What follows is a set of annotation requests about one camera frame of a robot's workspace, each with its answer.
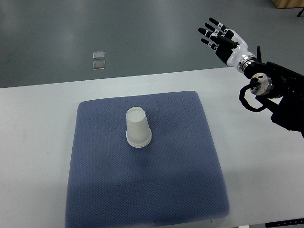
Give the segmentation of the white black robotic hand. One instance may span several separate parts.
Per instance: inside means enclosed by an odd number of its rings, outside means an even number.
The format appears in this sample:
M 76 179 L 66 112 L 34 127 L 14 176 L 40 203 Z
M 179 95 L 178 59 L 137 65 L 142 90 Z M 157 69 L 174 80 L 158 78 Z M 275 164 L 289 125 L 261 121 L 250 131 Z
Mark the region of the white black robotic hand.
M 241 70 L 242 66 L 256 56 L 248 51 L 247 43 L 234 30 L 214 18 L 209 18 L 210 23 L 198 28 L 203 35 L 201 42 L 211 48 L 216 56 L 227 66 Z

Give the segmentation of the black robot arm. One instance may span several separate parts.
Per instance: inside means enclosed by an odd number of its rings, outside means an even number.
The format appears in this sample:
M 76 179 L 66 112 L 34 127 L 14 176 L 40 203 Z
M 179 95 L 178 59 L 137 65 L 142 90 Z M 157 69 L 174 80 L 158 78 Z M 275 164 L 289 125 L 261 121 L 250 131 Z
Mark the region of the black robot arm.
M 304 133 L 304 76 L 272 62 L 262 63 L 261 50 L 257 57 L 243 67 L 244 75 L 250 80 L 239 92 L 242 105 L 252 111 L 271 111 L 273 123 L 289 130 Z M 247 90 L 262 104 L 252 107 L 245 99 Z

